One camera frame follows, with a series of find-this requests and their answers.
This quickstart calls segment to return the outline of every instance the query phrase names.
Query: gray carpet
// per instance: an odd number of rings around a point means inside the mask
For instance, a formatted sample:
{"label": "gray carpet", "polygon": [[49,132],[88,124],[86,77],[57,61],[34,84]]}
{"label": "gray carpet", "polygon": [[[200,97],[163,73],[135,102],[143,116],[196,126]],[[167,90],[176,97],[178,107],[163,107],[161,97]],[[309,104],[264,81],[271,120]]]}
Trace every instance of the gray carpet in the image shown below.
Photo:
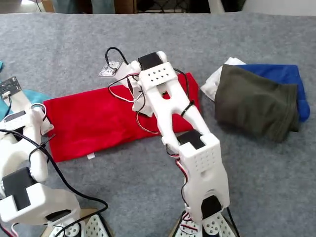
{"label": "gray carpet", "polygon": [[[129,61],[163,50],[174,67],[192,72],[200,85],[229,56],[246,63],[297,64],[311,117],[281,144],[223,130],[214,120],[213,102],[202,94],[201,102],[206,123],[221,141],[231,211],[242,236],[315,236],[315,17],[34,13],[0,15],[0,23],[5,63],[0,79],[16,75],[24,88],[54,97],[107,86],[97,75],[110,46],[119,47]],[[167,236],[183,210],[183,177],[160,138],[96,155],[59,166],[76,188],[109,203],[104,217],[116,236]],[[47,184],[64,187],[51,166]],[[98,206],[79,201],[82,207]],[[42,227],[17,230],[36,237]]]}

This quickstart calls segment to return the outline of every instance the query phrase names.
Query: folded cloth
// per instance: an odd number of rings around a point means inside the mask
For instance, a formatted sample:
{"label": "folded cloth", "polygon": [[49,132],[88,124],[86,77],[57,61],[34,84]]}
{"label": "folded cloth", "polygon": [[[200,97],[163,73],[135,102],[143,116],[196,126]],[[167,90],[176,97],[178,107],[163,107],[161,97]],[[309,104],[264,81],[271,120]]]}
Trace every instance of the folded cloth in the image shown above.
{"label": "folded cloth", "polygon": [[[50,96],[33,90],[23,90],[23,92],[32,104],[43,103],[44,100],[51,99]],[[0,100],[0,118],[4,117],[7,109],[8,105],[6,105],[6,103],[3,100]]]}
{"label": "folded cloth", "polygon": [[[239,64],[245,64],[241,60],[237,58],[229,58],[225,64],[228,65],[239,65]],[[222,66],[217,69],[205,82],[203,86],[201,86],[201,91],[204,92],[204,94],[210,98],[212,101],[215,100],[215,95],[217,91],[217,87],[219,85],[220,77],[222,72]]]}
{"label": "folded cloth", "polygon": [[[191,74],[187,74],[187,78],[190,100],[194,100],[199,109],[198,84]],[[179,75],[179,82],[183,88],[186,87],[183,75]],[[123,85],[112,86],[111,90],[133,99]],[[112,96],[107,88],[47,100],[44,104],[47,116],[55,127],[50,132],[50,135],[56,134],[50,141],[55,161],[78,158],[122,143],[156,136],[138,126],[132,103]],[[140,115],[139,121],[144,128],[159,131],[155,116]],[[174,132],[192,130],[191,125],[179,115],[172,115],[172,122]]]}
{"label": "folded cloth", "polygon": [[306,100],[303,82],[296,65],[246,64],[238,65],[249,72],[281,84],[298,84],[297,107],[299,121],[304,122],[310,116],[310,106]]}
{"label": "folded cloth", "polygon": [[280,142],[298,129],[297,84],[278,84],[242,68],[223,65],[215,118]]}

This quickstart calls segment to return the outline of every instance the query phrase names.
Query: white cloth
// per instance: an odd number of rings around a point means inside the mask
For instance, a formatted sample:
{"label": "white cloth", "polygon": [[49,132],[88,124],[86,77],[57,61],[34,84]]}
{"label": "white cloth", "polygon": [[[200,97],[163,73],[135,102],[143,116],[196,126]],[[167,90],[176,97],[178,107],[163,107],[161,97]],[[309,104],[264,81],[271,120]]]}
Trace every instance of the white cloth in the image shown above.
{"label": "white cloth", "polygon": [[[228,65],[243,65],[245,64],[238,58],[229,58],[224,64]],[[210,98],[212,101],[215,101],[215,95],[216,91],[219,85],[219,81],[221,78],[221,73],[222,73],[222,68],[221,66],[219,69],[217,69],[205,82],[203,86],[201,86],[201,90],[204,92],[204,94]]]}

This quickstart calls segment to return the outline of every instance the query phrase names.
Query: red cloth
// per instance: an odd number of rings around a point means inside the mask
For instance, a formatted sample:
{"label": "red cloth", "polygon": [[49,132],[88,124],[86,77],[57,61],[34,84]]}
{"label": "red cloth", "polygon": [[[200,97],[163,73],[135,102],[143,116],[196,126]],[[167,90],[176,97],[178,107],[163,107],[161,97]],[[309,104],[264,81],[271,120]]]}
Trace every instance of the red cloth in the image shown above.
{"label": "red cloth", "polygon": [[[198,84],[190,73],[187,78],[190,100],[194,100],[199,109]],[[186,90],[183,75],[179,75],[179,82]],[[113,86],[111,90],[124,98],[133,99],[123,85]],[[119,144],[156,136],[138,126],[132,103],[112,96],[107,88],[46,100],[44,104],[47,116],[55,126],[50,135],[56,136],[49,142],[55,161],[74,159]],[[140,114],[139,121],[144,128],[159,131],[155,116],[149,118]],[[172,121],[174,132],[192,130],[191,125],[179,115],[172,115]]]}

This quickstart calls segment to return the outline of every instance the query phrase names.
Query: olive green cloth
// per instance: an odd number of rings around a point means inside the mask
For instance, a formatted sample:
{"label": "olive green cloth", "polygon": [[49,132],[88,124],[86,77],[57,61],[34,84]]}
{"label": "olive green cloth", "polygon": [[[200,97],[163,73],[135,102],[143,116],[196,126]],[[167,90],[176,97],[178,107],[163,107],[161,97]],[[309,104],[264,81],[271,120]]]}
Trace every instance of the olive green cloth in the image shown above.
{"label": "olive green cloth", "polygon": [[280,142],[298,131],[297,84],[278,84],[236,66],[223,65],[215,118]]}

